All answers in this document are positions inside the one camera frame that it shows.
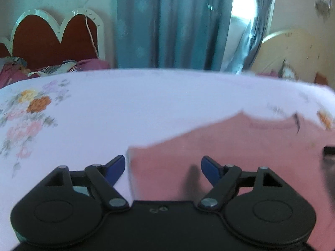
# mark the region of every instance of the gray curtain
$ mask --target gray curtain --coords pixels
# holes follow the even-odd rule
[[[220,70],[232,0],[118,0],[119,68]]]
[[[243,65],[243,69],[250,69],[254,63],[265,34],[272,1],[273,0],[256,0],[257,16],[247,26],[232,61],[228,67],[224,69],[225,72],[236,73],[241,65]]]

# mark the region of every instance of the white bedsheet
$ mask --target white bedsheet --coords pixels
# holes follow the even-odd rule
[[[44,98],[45,110],[29,108],[42,97],[51,101]],[[129,146],[148,146],[241,110],[272,119],[298,112],[321,124],[320,108],[335,114],[328,87],[189,70],[77,72],[7,86],[0,90],[0,122],[10,113],[0,127],[0,149],[8,139],[12,143],[0,155],[0,250],[18,244],[11,209],[56,166],[105,164]],[[127,170],[115,187],[132,202]]]

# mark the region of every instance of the headboard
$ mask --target headboard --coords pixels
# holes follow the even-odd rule
[[[84,8],[73,10],[60,26],[44,10],[24,12],[16,21],[10,40],[0,38],[0,58],[20,56],[30,69],[59,65],[68,59],[97,58],[85,14],[98,56],[105,59],[103,22],[95,12]]]
[[[288,29],[266,36],[251,70],[256,73],[278,72],[284,59],[302,81],[313,83],[317,72],[329,76],[327,50],[320,40],[303,29]]]

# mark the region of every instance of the t-shirt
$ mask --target t-shirt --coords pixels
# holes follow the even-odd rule
[[[309,244],[333,251],[335,165],[322,161],[324,146],[331,145],[335,146],[334,131],[298,114],[265,121],[239,113],[151,147],[131,148],[132,188],[140,200],[198,201],[212,188],[201,173],[204,155],[243,171],[267,166],[315,209],[317,222]]]

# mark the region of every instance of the bright window light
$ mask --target bright window light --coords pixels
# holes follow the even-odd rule
[[[234,0],[232,16],[248,21],[254,19],[256,17],[256,0]]]

